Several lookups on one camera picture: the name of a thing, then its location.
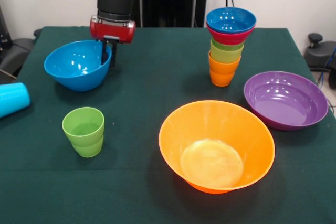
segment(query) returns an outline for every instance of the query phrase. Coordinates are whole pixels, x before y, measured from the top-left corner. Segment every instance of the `blue bowl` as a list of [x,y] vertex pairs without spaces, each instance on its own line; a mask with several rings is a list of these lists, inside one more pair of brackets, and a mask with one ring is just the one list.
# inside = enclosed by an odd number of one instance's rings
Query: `blue bowl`
[[237,7],[223,7],[206,15],[206,23],[212,30],[223,34],[240,34],[252,29],[257,19],[248,10]]
[[84,40],[69,43],[53,51],[44,62],[51,77],[74,91],[88,91],[104,80],[111,63],[112,49],[107,46],[108,60],[101,64],[102,42]]

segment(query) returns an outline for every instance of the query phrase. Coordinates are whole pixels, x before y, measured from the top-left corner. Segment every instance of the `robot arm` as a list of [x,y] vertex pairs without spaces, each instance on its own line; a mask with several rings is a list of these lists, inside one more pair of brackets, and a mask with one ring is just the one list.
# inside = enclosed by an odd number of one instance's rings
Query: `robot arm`
[[93,38],[104,43],[102,62],[106,60],[107,41],[113,44],[114,59],[118,42],[132,42],[135,33],[135,22],[130,20],[132,5],[133,0],[97,1],[98,13],[91,18],[90,31]]

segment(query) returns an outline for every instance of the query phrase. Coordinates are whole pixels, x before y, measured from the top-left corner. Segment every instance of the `orange cup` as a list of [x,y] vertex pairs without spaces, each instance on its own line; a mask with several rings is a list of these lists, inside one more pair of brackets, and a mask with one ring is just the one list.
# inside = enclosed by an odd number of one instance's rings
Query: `orange cup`
[[210,71],[210,77],[211,82],[219,87],[225,87],[228,86],[233,76],[235,75],[236,69],[238,68],[238,65],[240,63],[240,59],[232,63],[221,63],[216,60],[214,60],[211,57],[211,52],[209,51],[209,71]]
[[210,194],[256,183],[275,158],[265,124],[250,111],[223,101],[197,101],[173,111],[161,126],[159,147],[174,172]]

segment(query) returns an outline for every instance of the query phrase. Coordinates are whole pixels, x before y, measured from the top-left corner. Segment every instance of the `table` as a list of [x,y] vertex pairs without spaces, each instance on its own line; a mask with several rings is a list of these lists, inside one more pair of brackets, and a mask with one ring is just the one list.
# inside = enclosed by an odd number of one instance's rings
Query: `table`
[[[18,81],[32,105],[0,120],[2,223],[332,223],[336,221],[336,129],[331,112],[304,130],[271,129],[276,158],[258,183],[222,195],[199,192],[163,161],[158,133],[179,106],[218,99],[248,109],[252,75],[284,70],[313,77],[287,29],[255,29],[236,75],[211,84],[205,28],[142,28],[119,45],[104,83],[76,93],[45,73],[44,59],[90,39],[87,27],[45,27]],[[105,142],[81,158],[62,132],[72,109],[94,106],[106,118]]]

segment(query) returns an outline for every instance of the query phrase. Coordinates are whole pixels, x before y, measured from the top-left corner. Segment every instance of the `green cup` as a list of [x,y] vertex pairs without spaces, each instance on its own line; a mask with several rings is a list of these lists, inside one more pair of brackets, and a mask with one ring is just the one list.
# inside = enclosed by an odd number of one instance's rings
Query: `green cup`
[[82,157],[94,157],[104,140],[104,115],[97,109],[83,107],[70,111],[62,128],[76,152]]
[[218,49],[221,49],[221,50],[225,50],[225,51],[236,51],[236,50],[239,50],[240,48],[242,48],[244,46],[244,42],[240,43],[240,44],[237,44],[237,45],[226,45],[226,44],[221,44],[217,41],[215,41],[213,38],[211,39],[211,43],[217,47]]
[[236,62],[240,58],[243,48],[244,48],[244,44],[240,49],[235,50],[235,51],[222,50],[222,49],[217,48],[211,41],[210,53],[211,53],[211,57],[215,61],[218,61],[220,63],[233,63],[233,62]]

